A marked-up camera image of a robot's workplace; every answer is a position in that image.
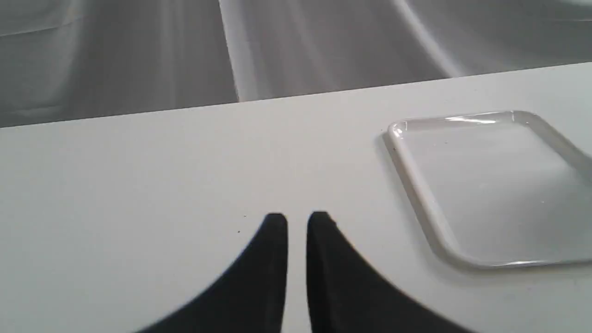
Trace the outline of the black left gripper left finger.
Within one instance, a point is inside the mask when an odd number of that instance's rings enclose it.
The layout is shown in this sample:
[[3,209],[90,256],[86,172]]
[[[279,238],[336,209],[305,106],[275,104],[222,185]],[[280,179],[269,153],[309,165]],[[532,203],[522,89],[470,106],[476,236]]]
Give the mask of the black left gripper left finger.
[[288,269],[288,225],[265,216],[233,264],[200,295],[144,333],[279,333]]

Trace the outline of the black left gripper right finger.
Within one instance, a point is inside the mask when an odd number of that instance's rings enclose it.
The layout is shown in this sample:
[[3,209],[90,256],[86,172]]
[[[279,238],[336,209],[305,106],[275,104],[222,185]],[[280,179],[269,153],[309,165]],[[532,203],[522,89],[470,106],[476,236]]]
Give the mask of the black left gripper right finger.
[[308,219],[308,312],[314,333],[465,333],[385,280],[325,211]]

